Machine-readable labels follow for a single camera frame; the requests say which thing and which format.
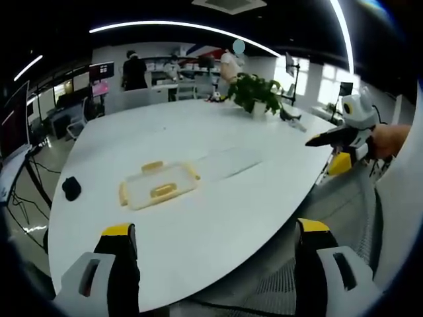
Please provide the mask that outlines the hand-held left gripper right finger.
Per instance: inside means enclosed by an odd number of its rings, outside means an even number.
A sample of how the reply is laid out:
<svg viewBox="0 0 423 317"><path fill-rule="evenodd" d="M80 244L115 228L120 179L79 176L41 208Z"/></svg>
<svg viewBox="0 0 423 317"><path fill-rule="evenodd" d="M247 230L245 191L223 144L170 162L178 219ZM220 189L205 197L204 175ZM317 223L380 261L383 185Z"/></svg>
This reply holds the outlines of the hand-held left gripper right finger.
<svg viewBox="0 0 423 317"><path fill-rule="evenodd" d="M364 316L381 296L372 269L320 221L298 218L295 234L295 315Z"/></svg>

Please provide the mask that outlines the person's right hand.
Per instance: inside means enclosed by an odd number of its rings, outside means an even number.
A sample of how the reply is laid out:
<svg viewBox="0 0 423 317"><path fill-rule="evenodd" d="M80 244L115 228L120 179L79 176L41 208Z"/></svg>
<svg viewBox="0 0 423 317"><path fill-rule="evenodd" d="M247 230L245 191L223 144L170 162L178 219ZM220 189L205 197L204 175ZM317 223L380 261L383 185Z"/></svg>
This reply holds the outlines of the person's right hand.
<svg viewBox="0 0 423 317"><path fill-rule="evenodd" d="M376 125L372 134L375 158L386 159L397 156L408 137L410 129L411 125Z"/></svg>

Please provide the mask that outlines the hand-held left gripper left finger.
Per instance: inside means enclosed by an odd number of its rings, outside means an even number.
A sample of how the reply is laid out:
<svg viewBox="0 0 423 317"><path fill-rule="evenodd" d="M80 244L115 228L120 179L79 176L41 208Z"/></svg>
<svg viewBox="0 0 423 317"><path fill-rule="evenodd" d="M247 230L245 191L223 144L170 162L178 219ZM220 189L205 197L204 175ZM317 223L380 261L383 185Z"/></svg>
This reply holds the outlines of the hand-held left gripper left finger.
<svg viewBox="0 0 423 317"><path fill-rule="evenodd" d="M135 225L114 225L62 275L53 303L66 316L139 316L139 282Z"/></svg>

